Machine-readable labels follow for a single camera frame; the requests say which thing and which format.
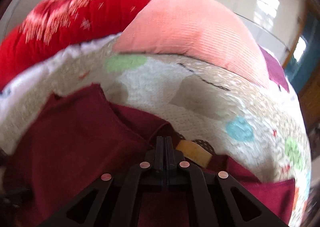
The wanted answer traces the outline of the dark red knit sweater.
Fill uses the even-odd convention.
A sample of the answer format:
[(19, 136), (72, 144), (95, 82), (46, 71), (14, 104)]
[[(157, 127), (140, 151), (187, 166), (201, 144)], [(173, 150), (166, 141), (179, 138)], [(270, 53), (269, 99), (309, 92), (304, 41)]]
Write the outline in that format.
[[(69, 96), (52, 94), (36, 121), (9, 157), (7, 192), (31, 189), (33, 198), (14, 216), (14, 226), (37, 226), (104, 173), (121, 175), (139, 164), (156, 144), (184, 139), (155, 115), (106, 100), (94, 84)], [(286, 224), (295, 195), (293, 179), (262, 183), (227, 155), (210, 157), (207, 172), (227, 171)], [(147, 194), (138, 226), (189, 226), (182, 195)]]

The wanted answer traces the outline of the patchwork heart quilt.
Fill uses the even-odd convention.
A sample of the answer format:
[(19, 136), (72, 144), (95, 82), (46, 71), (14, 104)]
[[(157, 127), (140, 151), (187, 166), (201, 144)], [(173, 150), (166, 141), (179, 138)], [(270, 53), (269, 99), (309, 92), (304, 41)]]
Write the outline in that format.
[(257, 86), (223, 68), (182, 55), (120, 54), (115, 39), (68, 61), (1, 112), (1, 148), (14, 152), (51, 93), (99, 83), (108, 100), (171, 123), (185, 138), (210, 143), (262, 181), (294, 178), (289, 221), (300, 226), (309, 196), (310, 144), (298, 97), (274, 82)]

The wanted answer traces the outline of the wooden door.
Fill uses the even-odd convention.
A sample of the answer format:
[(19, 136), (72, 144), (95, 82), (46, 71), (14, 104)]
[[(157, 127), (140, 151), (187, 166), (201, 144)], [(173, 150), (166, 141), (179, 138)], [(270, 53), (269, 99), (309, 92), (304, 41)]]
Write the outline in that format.
[(300, 109), (307, 130), (319, 122), (319, 71), (311, 76), (298, 94)]

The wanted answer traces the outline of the red floral duvet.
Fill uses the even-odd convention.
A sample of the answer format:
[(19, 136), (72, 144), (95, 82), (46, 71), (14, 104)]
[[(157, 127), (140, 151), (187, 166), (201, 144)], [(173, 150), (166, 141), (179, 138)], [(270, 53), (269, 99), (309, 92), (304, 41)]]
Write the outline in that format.
[(42, 0), (1, 43), (1, 88), (70, 45), (122, 32), (150, 0)]

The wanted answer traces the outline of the white fleece sheet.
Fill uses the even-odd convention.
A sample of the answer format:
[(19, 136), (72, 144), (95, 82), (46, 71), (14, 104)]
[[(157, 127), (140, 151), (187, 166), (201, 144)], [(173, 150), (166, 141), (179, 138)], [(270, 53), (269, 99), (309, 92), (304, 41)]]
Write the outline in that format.
[(39, 62), (21, 72), (5, 86), (4, 91), (1, 94), (1, 112), (8, 109), (8, 107), (13, 105), (23, 93), (31, 89), (31, 87), (39, 81), (53, 74), (53, 72), (66, 62), (73, 61), (74, 59), (101, 49), (119, 35), (120, 34), (110, 35), (98, 40), (68, 46), (63, 50), (58, 51), (49, 59)]

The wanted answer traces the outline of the pink waffle pillow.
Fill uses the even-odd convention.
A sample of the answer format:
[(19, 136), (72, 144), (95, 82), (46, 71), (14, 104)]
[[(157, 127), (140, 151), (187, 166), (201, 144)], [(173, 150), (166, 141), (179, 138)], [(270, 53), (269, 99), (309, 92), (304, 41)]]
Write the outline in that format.
[(151, 0), (113, 46), (118, 52), (181, 54), (267, 87), (269, 75), (254, 37), (215, 0)]

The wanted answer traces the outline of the purple towel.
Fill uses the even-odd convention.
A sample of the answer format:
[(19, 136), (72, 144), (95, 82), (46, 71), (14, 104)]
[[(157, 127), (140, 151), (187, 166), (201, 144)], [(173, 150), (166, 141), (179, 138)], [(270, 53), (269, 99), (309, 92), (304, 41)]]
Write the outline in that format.
[(266, 51), (261, 46), (259, 46), (259, 48), (265, 58), (269, 79), (273, 81), (280, 90), (283, 88), (289, 93), (290, 92), (289, 85), (287, 83), (282, 66), (280, 65), (278, 60), (273, 55), (271, 55), (268, 51)]

